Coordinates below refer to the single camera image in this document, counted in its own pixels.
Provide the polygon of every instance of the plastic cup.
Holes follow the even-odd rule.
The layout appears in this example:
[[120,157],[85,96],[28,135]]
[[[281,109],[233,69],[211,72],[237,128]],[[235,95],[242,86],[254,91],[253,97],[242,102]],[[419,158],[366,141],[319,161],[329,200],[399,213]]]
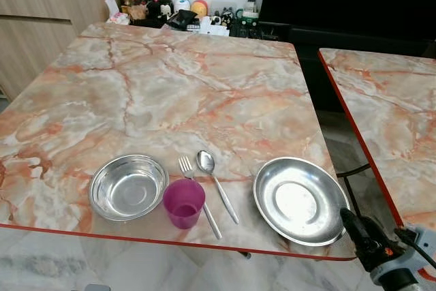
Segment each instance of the plastic cup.
[[171,183],[163,193],[163,205],[171,222],[178,228],[193,227],[206,200],[202,186],[191,179]]

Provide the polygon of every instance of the marble tabletop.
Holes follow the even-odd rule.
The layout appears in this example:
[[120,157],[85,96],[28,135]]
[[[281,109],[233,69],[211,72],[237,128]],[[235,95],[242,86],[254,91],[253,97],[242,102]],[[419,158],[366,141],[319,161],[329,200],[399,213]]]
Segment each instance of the marble tabletop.
[[[88,199],[109,159],[152,155],[181,177],[177,158],[215,154],[215,172],[238,213],[236,225],[213,180],[196,171],[221,229],[202,213],[175,228],[163,204],[127,222],[107,221]],[[259,214],[256,172],[280,156],[307,159],[334,176],[291,44],[169,30],[91,25],[0,115],[2,226],[155,243],[244,249],[328,259],[354,257],[346,234],[331,246],[282,239]]]
[[321,49],[398,225],[436,230],[436,60]]

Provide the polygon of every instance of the fork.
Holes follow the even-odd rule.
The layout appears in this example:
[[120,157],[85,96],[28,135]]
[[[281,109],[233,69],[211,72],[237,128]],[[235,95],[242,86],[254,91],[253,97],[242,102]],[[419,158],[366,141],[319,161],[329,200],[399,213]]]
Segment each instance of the fork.
[[[183,173],[183,176],[187,179],[193,180],[193,169],[191,166],[191,163],[189,162],[189,158],[187,156],[182,156],[178,159],[178,164],[180,166],[180,169]],[[215,233],[215,236],[217,239],[222,238],[221,232],[218,229],[218,225],[213,219],[212,213],[209,210],[209,207],[207,207],[206,202],[203,205],[204,213],[206,214],[207,220],[209,221],[209,224],[212,227],[213,232]]]

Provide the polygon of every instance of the robotic arm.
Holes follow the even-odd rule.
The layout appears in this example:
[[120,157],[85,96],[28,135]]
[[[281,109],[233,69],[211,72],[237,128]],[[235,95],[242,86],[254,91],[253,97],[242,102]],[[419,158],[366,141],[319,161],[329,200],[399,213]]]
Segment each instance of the robotic arm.
[[375,285],[385,291],[419,291],[415,278],[418,270],[436,254],[436,232],[424,228],[396,229],[395,233],[409,247],[400,247],[391,241],[369,217],[357,217],[348,209],[341,209],[341,219],[352,241],[356,255],[364,269],[370,273]]

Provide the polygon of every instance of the metal bowl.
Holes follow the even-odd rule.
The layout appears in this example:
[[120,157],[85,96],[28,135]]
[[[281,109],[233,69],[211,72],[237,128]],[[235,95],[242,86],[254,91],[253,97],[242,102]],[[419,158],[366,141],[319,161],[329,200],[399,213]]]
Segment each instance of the metal bowl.
[[152,211],[161,202],[168,183],[168,172],[153,158],[124,155],[95,173],[89,202],[104,218],[127,221]]
[[349,208],[341,186],[322,168],[303,159],[267,162],[253,185],[255,202],[280,235],[302,245],[329,245],[343,235],[339,210]]

